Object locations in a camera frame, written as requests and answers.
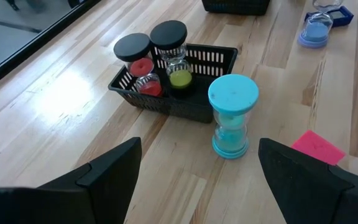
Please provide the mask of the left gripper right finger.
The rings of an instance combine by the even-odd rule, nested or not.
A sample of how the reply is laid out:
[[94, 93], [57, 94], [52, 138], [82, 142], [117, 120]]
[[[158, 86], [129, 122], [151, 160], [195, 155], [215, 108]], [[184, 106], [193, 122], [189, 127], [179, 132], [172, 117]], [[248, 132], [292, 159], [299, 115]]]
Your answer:
[[358, 224], [358, 175], [269, 138], [258, 156], [287, 223]]

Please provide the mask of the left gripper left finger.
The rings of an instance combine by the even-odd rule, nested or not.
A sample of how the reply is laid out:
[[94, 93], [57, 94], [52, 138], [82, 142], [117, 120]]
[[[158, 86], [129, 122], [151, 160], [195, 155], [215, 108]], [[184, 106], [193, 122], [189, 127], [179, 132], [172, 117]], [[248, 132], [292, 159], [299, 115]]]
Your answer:
[[141, 159], [134, 137], [40, 187], [0, 187], [0, 223], [123, 223]]

